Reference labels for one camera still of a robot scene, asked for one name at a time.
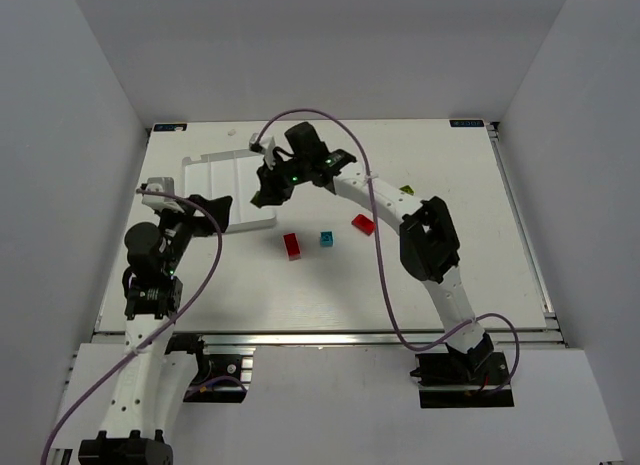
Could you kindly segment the red long lego brick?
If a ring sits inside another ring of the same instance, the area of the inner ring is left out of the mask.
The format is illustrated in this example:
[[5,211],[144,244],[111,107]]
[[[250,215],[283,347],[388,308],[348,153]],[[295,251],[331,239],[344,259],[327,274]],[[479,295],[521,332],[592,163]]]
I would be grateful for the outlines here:
[[295,233],[284,234],[283,243],[289,260],[297,260],[301,258],[301,248]]

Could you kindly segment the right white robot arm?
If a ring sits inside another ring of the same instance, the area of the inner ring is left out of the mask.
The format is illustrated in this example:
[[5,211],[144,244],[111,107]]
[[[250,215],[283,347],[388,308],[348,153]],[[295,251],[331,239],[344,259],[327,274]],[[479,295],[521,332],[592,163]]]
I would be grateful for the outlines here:
[[364,154],[330,150],[308,122],[285,133],[283,150],[264,133],[249,148],[263,158],[257,170],[254,206],[280,206],[295,187],[311,183],[368,210],[374,223],[385,222],[399,238],[404,270],[429,294],[444,327],[450,359],[467,376],[475,375],[494,351],[493,343],[470,304],[460,273],[460,241],[446,203],[412,196],[380,179]]

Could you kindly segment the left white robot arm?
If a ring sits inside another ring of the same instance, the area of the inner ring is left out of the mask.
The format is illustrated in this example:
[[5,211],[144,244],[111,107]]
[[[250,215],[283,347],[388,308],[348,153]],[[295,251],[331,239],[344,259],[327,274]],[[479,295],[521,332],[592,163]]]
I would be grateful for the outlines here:
[[173,333],[191,305],[181,300],[176,270],[192,239],[226,231],[232,199],[149,192],[143,202],[159,221],[137,223],[124,237],[125,362],[112,374],[115,388],[96,437],[80,444],[82,464],[172,463],[178,410],[206,369],[201,339]]

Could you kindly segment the white divided sorting tray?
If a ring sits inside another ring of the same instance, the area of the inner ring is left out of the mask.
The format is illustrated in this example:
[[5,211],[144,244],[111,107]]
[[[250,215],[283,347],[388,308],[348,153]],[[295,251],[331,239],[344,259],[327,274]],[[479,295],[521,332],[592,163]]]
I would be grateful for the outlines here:
[[271,228],[277,223],[273,207],[257,208],[251,204],[259,189],[258,168],[262,156],[249,150],[233,150],[182,160],[184,195],[198,194],[212,200],[231,196],[228,233]]

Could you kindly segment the small blue lego brick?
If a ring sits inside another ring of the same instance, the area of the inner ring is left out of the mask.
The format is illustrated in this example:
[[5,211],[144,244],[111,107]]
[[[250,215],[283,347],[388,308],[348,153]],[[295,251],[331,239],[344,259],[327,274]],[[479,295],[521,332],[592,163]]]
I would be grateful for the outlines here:
[[319,237],[321,247],[327,248],[334,245],[334,237],[331,231],[322,231]]

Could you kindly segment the red sloped lego brick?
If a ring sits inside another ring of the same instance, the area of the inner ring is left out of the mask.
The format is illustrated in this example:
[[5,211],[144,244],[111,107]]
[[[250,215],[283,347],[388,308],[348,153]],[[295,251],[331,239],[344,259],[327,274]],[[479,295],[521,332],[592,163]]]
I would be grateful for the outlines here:
[[376,231],[375,222],[363,214],[355,216],[351,221],[351,224],[367,236],[371,236]]

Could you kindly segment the left blue corner label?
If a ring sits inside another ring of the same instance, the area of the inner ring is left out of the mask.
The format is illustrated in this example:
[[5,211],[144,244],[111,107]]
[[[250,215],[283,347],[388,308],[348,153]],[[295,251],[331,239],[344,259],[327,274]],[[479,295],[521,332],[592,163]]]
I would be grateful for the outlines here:
[[161,132],[184,132],[187,129],[186,123],[167,123],[167,124],[155,124],[152,128],[153,133]]

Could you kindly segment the blue corner label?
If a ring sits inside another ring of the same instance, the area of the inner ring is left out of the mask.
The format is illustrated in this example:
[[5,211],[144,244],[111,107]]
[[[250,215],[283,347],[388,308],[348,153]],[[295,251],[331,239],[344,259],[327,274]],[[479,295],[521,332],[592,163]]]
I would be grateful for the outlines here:
[[485,124],[480,119],[450,119],[449,124],[452,128],[484,128]]
[[161,132],[184,132],[187,129],[186,123],[167,123],[167,124],[155,124],[152,128],[153,133]]

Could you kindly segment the right blue corner label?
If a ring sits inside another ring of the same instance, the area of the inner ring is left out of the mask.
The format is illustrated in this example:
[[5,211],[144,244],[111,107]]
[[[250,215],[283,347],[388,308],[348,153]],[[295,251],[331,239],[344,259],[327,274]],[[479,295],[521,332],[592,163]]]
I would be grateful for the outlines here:
[[450,119],[449,124],[452,128],[484,128],[485,124],[480,119]]

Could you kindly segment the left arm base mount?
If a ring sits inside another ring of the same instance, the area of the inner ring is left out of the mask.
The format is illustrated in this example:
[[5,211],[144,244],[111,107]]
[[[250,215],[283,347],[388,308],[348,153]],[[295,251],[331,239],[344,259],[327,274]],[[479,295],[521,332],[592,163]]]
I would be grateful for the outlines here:
[[197,334],[174,335],[165,354],[185,353],[196,365],[183,402],[203,404],[240,404],[246,398],[249,379],[243,378],[245,355],[238,352],[211,351]]

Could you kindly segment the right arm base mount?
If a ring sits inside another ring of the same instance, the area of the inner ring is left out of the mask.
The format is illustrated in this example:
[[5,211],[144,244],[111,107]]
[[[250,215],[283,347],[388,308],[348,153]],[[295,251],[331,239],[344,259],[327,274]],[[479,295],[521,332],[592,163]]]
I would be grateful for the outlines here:
[[502,352],[493,352],[476,372],[469,372],[447,353],[418,354],[409,376],[417,383],[422,409],[515,406]]

